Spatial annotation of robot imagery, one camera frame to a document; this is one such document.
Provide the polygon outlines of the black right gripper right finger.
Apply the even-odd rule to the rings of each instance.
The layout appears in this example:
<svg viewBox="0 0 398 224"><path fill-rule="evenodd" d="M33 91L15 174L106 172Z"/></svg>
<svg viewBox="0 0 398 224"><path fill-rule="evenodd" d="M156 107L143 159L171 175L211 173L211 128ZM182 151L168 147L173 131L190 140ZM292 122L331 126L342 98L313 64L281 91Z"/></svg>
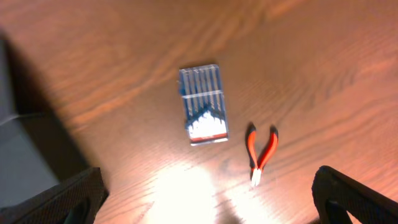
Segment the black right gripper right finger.
<svg viewBox="0 0 398 224"><path fill-rule="evenodd" d="M397 223L397 202L330 166L321 166L312 195L321 223Z"/></svg>

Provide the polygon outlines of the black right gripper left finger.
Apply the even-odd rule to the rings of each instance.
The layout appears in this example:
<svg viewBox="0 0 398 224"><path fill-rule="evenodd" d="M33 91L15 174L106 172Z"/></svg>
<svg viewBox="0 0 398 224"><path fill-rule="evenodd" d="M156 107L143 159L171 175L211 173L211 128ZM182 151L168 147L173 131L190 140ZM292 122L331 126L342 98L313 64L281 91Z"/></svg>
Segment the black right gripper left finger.
<svg viewBox="0 0 398 224"><path fill-rule="evenodd" d="M109 191L91 167L15 206L1 209L1 223L93 223Z"/></svg>

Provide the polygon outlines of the red handled small pliers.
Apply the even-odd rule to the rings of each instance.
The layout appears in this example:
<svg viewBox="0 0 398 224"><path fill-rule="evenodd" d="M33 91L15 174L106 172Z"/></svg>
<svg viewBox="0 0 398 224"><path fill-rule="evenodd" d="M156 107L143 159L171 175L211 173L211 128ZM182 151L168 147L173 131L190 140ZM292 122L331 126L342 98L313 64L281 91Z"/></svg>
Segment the red handled small pliers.
<svg viewBox="0 0 398 224"><path fill-rule="evenodd" d="M271 125L269 128L269 138L263 149L259 150L259 145L256 143L257 129L253 123L249 123L246 131L245 143L249 155L251 166L251 185L256 187L260 184L262 173L266 164L275 154L279 145L279 131Z"/></svg>

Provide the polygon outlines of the clear blue screwdriver set case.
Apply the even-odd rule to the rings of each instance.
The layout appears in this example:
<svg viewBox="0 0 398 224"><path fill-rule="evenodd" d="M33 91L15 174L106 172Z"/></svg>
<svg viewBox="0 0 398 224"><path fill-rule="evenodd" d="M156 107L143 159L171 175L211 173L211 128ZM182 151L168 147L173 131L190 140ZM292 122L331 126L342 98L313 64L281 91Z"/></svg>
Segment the clear blue screwdriver set case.
<svg viewBox="0 0 398 224"><path fill-rule="evenodd" d="M220 68L216 64L179 70L179 90L190 144L223 142L229 138Z"/></svg>

